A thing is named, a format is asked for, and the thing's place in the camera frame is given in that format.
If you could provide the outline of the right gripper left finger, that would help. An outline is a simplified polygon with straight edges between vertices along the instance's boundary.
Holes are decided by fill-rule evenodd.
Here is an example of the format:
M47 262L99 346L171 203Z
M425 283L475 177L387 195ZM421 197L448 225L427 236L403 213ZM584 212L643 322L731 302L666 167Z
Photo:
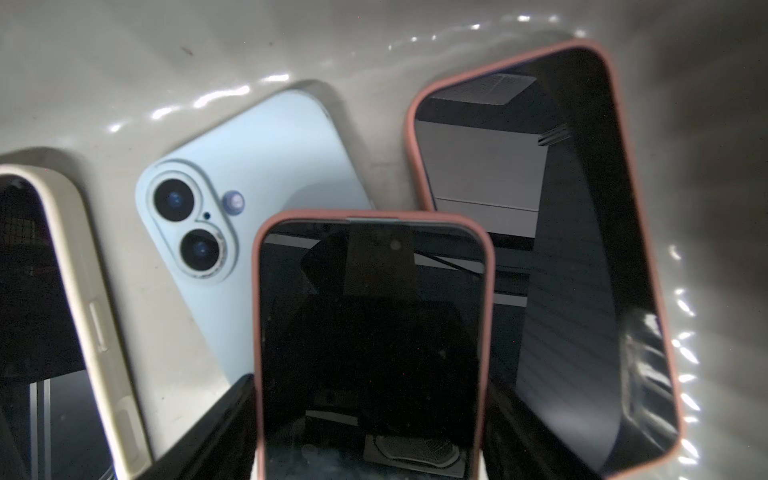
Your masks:
M249 479L256 457L254 376L247 374L142 479Z

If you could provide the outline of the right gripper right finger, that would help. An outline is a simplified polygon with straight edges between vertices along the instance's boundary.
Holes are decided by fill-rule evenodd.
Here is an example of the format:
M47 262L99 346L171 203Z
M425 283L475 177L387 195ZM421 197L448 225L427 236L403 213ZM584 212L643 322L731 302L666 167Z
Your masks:
M510 389L488 382L483 433L487 476L495 480L598 479Z

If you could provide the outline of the black phone pink case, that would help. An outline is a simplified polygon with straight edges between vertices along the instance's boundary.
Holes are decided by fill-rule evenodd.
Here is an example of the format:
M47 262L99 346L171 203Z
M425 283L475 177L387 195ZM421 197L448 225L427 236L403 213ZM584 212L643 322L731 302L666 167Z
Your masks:
M488 382L598 479L673 456L679 385L605 55L570 40L454 74L405 128L421 205L495 250Z
M477 478L494 264L459 215L269 218L252 251L258 477Z

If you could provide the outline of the light blue phone back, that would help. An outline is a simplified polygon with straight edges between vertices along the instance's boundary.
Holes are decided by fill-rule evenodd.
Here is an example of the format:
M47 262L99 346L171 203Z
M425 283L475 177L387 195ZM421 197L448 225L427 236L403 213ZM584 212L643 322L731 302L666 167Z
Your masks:
M135 200L229 381L254 367L251 252L261 225L286 210L372 208L330 114L295 89L154 162Z

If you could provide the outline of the beige plastic storage tray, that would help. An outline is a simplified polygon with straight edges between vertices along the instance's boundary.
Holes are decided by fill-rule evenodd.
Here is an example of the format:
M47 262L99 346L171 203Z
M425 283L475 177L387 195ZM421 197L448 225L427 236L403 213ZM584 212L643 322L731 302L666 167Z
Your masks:
M87 201L153 454L228 384L138 216L145 168L300 84L374 205L410 210L416 94L572 38L612 67L681 346L685 443L649 476L765 478L765 2L5 1L1 157L61 172Z

